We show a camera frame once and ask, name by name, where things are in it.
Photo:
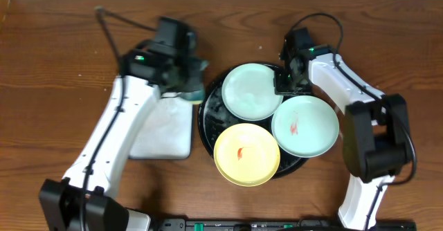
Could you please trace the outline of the green yellow sponge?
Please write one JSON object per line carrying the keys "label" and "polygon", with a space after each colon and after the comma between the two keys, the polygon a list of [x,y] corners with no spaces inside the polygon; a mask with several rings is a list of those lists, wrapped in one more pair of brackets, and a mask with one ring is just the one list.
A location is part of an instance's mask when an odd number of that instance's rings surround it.
{"label": "green yellow sponge", "polygon": [[206,60],[194,60],[187,67],[187,75],[184,84],[180,88],[180,98],[192,104],[201,104],[205,99],[204,70],[208,62]]}

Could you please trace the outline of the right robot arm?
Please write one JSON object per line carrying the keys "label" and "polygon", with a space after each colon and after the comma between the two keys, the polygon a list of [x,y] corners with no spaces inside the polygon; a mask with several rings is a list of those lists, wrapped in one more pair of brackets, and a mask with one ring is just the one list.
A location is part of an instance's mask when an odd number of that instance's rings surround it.
{"label": "right robot arm", "polygon": [[[284,72],[275,76],[276,93],[298,99],[317,86],[344,115],[343,160],[350,181],[338,209],[341,225],[348,230],[376,227],[385,190],[409,182],[417,170],[405,99],[371,87],[328,45],[285,44],[280,59]],[[399,183],[395,176],[407,164],[410,175]]]}

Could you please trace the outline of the green plate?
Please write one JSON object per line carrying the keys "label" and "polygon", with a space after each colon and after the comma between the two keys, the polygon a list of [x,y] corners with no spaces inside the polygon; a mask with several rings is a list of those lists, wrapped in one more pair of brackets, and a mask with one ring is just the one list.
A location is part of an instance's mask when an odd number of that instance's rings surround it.
{"label": "green plate", "polygon": [[268,118],[283,101],[283,96],[275,93],[274,77],[274,70],[263,64],[248,63],[234,68],[221,87],[226,108],[243,120]]}
{"label": "green plate", "polygon": [[324,154],[336,142],[338,117],[328,103],[302,95],[284,101],[273,114],[271,131],[288,154],[312,158]]}

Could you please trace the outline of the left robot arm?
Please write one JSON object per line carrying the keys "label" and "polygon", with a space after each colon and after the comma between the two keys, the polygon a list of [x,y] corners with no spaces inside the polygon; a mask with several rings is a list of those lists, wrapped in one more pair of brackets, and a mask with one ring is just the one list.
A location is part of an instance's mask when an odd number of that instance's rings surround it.
{"label": "left robot arm", "polygon": [[191,104],[204,99],[208,63],[190,51],[136,48],[117,61],[119,75],[87,144],[62,180],[47,179],[39,191],[50,230],[149,230],[148,214],[116,201],[134,141],[164,93]]}

